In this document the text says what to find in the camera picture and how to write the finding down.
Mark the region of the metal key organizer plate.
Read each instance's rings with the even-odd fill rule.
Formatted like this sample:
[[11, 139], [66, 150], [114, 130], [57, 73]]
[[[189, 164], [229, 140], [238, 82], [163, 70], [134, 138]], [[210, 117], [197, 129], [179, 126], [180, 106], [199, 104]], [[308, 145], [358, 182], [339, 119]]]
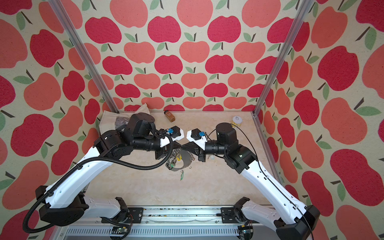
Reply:
[[173, 150], [171, 157], [165, 163], [166, 168], [170, 171], [177, 172], [185, 168], [189, 168], [195, 157], [192, 153], [177, 149]]

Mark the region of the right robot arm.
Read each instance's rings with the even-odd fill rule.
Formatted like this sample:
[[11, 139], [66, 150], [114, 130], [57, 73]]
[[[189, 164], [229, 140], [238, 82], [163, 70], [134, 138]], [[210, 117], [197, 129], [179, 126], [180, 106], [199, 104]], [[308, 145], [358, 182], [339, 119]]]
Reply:
[[274, 230], [281, 240], [313, 240], [320, 211], [286, 190], [259, 161], [255, 150], [239, 143], [236, 130], [230, 123], [220, 123], [215, 128], [215, 140], [199, 129], [190, 130], [186, 135], [189, 143], [182, 145], [182, 149], [192, 152], [200, 161], [205, 161], [206, 155], [221, 156], [272, 204], [272, 208], [267, 208], [249, 198], [241, 198], [234, 209], [246, 222], [256, 221]]

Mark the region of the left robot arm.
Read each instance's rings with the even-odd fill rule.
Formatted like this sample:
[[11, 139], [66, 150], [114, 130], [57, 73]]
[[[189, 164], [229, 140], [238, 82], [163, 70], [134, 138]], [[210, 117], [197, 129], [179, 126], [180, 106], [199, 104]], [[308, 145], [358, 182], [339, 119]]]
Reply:
[[[175, 141], [184, 138], [184, 132], [174, 126], [157, 130], [155, 119], [138, 113], [127, 124], [109, 130], [98, 138], [86, 155], [51, 186], [37, 189], [37, 200], [43, 204], [40, 219], [53, 226], [68, 226], [81, 218], [101, 218], [103, 222], [124, 222], [130, 210], [122, 198], [97, 200], [86, 197], [84, 188], [112, 164], [135, 170], [156, 169], [171, 157]], [[121, 160], [134, 150], [155, 152], [159, 163], [139, 166]]]

